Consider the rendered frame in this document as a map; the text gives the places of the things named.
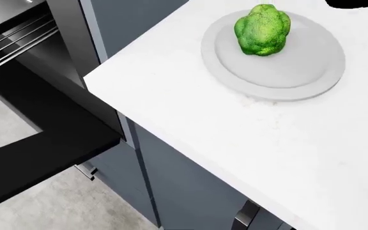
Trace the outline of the green broccoli head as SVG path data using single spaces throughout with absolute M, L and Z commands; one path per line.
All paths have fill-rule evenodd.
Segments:
M 289 16 L 272 4 L 256 5 L 234 25 L 241 51 L 262 57 L 279 53 L 286 45 L 290 29 Z

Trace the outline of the stainless steel oven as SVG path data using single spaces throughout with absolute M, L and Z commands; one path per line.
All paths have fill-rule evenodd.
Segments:
M 58 34 L 21 59 L 56 89 L 92 113 L 119 135 L 123 129 L 115 109 L 92 95 L 84 77 L 101 62 L 80 0 L 0 0 L 0 38 L 25 35 L 45 22 Z

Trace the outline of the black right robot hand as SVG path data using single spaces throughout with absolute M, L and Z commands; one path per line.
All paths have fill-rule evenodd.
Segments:
M 357 9 L 368 7 L 368 0 L 325 0 L 327 5 L 338 9 Z

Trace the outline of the metal oven rack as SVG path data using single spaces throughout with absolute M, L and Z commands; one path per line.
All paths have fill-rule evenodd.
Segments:
M 0 67 L 56 35 L 59 29 L 51 13 L 31 17 L 0 34 Z

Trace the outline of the round white plate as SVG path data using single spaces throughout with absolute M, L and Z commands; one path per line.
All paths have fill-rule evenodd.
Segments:
M 261 57 L 244 54 L 234 33 L 236 11 L 212 23 L 204 33 L 201 55 L 207 70 L 222 84 L 267 101 L 300 101 L 334 87 L 345 71 L 343 48 L 329 30 L 307 17 L 287 13 L 291 30 L 285 47 Z

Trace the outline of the black oven door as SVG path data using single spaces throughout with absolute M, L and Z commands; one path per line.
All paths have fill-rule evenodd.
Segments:
M 17 61 L 0 67 L 0 95 L 41 130 L 0 147 L 0 203 L 121 140 L 118 132 Z

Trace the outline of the blue-grey base cabinet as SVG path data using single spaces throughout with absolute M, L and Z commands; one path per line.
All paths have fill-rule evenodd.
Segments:
M 80 0 L 104 63 L 188 0 Z M 164 230 L 231 230 L 249 199 L 193 160 L 118 114 L 136 154 L 157 225 Z M 247 230 L 296 230 L 260 207 Z

